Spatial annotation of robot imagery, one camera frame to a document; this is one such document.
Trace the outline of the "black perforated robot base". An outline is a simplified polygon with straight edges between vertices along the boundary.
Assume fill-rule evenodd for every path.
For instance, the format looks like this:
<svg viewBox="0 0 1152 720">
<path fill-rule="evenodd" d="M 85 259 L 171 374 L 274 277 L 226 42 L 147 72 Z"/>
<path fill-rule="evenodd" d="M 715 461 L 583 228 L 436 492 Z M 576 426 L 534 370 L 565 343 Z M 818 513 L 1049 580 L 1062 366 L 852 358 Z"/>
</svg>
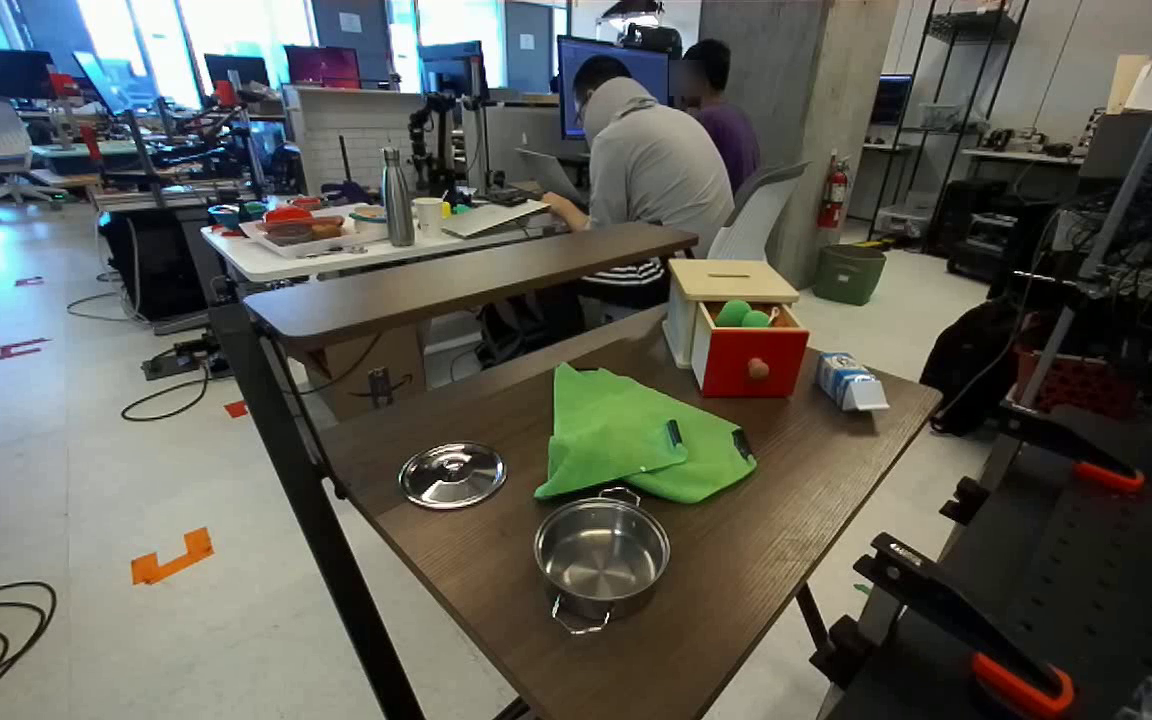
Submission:
<svg viewBox="0 0 1152 720">
<path fill-rule="evenodd" d="M 1077 678 L 1067 720 L 1152 720 L 1152 418 L 1081 406 L 1054 418 L 1135 465 L 1145 492 L 1077 484 L 1067 455 L 1019 440 L 927 560 Z M 823 709 L 826 720 L 1014 720 L 971 685 L 957 634 L 877 582 L 860 628 L 872 650 Z"/>
</svg>

